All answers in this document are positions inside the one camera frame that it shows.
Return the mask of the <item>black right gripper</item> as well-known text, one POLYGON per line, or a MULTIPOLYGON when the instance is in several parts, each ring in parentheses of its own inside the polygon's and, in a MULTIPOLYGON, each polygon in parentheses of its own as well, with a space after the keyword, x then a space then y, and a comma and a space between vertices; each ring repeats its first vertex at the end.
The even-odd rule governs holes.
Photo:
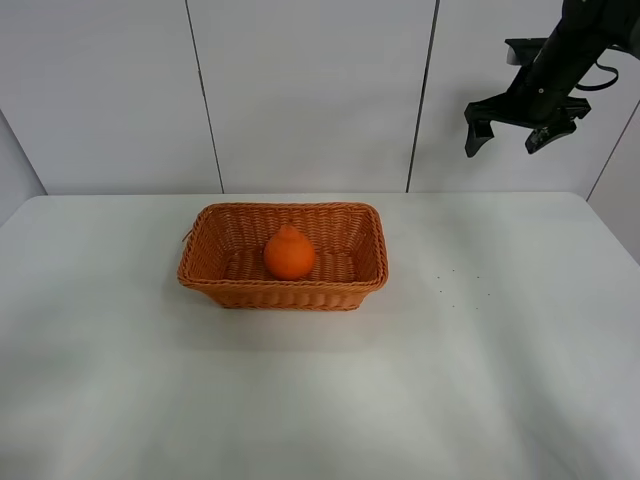
POLYGON ((505 92, 466 107, 468 158, 495 137, 492 121, 532 128, 525 147, 533 155, 574 133, 575 119, 590 113, 586 99, 571 96, 591 68, 591 54, 577 43, 551 36, 534 61, 517 67, 516 77, 505 92))

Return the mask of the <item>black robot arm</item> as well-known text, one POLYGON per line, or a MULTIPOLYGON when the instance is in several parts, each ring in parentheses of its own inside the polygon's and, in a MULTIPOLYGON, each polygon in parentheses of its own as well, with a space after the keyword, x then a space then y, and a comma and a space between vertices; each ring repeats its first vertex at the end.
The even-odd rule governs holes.
POLYGON ((467 105, 469 158, 494 138, 493 122, 530 129, 525 141, 530 154, 574 133, 575 121, 584 118, 591 106, 571 92, 603 90, 619 79, 616 68, 599 62, 603 52, 639 56, 639 3, 565 1, 549 37, 512 38, 505 43, 508 63, 519 70, 505 92, 467 105))

